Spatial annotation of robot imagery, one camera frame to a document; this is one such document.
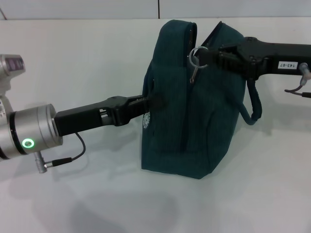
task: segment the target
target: white wall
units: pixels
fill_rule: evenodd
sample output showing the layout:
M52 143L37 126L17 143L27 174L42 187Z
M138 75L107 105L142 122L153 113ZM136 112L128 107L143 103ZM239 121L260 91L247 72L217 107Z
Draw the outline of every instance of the white wall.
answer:
M310 0L160 0L161 18L311 16Z
M157 0L0 0L8 19L158 18Z

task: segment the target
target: glowing green ring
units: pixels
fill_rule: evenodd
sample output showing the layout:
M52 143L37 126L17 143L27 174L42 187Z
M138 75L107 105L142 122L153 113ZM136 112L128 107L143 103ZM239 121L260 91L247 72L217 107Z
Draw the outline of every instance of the glowing green ring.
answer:
M35 142L32 139L30 139L30 138L25 138L23 140L23 142L22 142L22 145L23 145L24 148L31 148L31 147L33 147L35 145Z

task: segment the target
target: bag strap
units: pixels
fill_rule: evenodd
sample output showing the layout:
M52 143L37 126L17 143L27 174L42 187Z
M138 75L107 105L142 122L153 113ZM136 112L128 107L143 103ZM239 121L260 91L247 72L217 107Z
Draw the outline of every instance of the bag strap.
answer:
M248 114L248 111L245 108L243 103L238 103L235 99L234 99L235 100L234 103L235 103L236 107L238 108L239 112L241 113L241 116L243 117L244 121L248 125L254 125L256 123L256 121L259 118L261 118L262 106L261 106L261 102L259 99L258 92L257 92L256 87L255 87L255 81L247 80L247 88L248 88L249 96L250 96L252 107L253 107L252 115L250 116Z

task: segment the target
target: dark teal bag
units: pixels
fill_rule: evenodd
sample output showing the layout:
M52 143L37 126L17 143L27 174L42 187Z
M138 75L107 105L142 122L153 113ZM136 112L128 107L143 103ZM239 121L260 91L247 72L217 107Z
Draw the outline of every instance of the dark teal bag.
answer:
M255 82L247 82L251 117L243 105L246 80L241 76L209 65L190 84L194 68L188 54L196 31L195 23L179 20L169 21L160 31L143 96L160 95L165 107L143 117L142 169L200 179L227 153L239 113L249 125L261 117ZM242 40L239 32L220 22L203 46L218 48Z

